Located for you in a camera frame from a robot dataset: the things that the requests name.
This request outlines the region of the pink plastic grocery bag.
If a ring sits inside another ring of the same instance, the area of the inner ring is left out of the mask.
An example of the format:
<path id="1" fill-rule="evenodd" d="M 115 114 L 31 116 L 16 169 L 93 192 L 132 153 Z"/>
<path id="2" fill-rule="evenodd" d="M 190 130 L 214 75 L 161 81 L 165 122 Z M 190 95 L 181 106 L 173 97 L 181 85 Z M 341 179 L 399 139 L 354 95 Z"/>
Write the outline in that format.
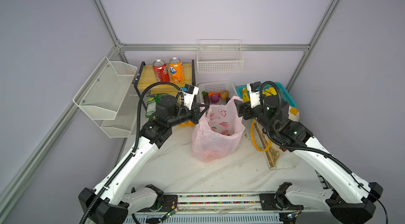
<path id="1" fill-rule="evenodd" d="M 209 163 L 222 159 L 240 146 L 245 126 L 238 116 L 235 101 L 242 99 L 233 96 L 225 105 L 209 106 L 195 126 L 192 153 L 199 161 Z"/>

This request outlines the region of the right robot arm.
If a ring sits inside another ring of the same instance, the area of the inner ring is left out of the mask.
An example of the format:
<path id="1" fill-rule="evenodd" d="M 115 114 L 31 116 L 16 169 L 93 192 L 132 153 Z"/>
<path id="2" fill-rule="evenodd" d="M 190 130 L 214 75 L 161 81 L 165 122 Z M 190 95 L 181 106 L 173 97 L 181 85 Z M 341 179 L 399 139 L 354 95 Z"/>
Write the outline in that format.
<path id="1" fill-rule="evenodd" d="M 377 182 L 360 178 L 329 153 L 314 134 L 298 121 L 289 119 L 281 91 L 276 83 L 265 81 L 247 85 L 250 100 L 237 101 L 238 116 L 254 119 L 271 143 L 306 161 L 331 185 L 330 189 L 306 189 L 291 182 L 282 183 L 272 199 L 261 195 L 262 206 L 278 210 L 297 209 L 285 220 L 295 220 L 304 207 L 330 213 L 342 224 L 365 224 L 380 202 L 383 188 Z"/>

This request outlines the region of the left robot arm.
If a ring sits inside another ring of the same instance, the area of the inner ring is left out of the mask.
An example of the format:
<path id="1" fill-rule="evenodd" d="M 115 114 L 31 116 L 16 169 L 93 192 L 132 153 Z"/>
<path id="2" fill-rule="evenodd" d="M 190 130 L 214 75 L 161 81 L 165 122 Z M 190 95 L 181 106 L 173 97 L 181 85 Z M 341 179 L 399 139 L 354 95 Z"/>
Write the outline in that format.
<path id="1" fill-rule="evenodd" d="M 197 124 L 209 105 L 194 101 L 199 89 L 185 85 L 177 95 L 166 95 L 156 105 L 147 123 L 140 124 L 142 101 L 138 102 L 136 137 L 131 149 L 114 169 L 93 189 L 84 188 L 79 202 L 84 211 L 80 223 L 91 219 L 96 224 L 122 224 L 129 215 L 140 210 L 158 211 L 163 205 L 163 191 L 154 185 L 127 193 L 135 176 L 164 142 L 172 128 L 191 121 Z"/>

